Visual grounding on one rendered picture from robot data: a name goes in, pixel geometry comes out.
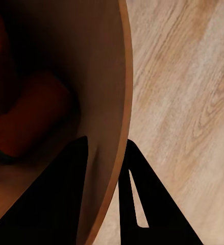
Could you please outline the can of soda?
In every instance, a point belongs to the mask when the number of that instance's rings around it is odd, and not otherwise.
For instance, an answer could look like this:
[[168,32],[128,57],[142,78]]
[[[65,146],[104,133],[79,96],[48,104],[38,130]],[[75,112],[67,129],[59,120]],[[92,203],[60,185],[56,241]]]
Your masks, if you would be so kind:
[[75,93],[48,67],[21,84],[13,108],[0,114],[0,158],[21,159],[72,108]]
[[0,16],[0,114],[15,106],[21,84],[5,23]]

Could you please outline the trash can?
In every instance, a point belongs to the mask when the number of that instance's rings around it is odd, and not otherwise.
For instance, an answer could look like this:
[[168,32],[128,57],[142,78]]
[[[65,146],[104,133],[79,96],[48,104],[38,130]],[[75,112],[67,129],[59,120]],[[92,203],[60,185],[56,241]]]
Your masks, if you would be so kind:
[[20,82],[50,68],[76,95],[71,110],[21,159],[0,158],[0,219],[73,140],[88,160],[76,245],[92,245],[123,164],[133,100],[126,0],[0,0]]

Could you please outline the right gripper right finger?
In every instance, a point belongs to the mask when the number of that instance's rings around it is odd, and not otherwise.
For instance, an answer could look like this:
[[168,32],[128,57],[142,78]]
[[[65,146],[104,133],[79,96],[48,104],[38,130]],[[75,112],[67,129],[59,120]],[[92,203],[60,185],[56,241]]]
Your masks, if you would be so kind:
[[[129,170],[149,228],[137,224]],[[203,245],[137,145],[129,139],[118,189],[121,245]]]

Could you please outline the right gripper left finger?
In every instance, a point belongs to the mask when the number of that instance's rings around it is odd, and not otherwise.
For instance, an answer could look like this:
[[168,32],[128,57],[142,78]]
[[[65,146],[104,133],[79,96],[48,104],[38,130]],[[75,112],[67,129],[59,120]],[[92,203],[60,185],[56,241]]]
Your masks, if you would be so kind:
[[88,139],[71,141],[0,219],[0,245],[76,245]]

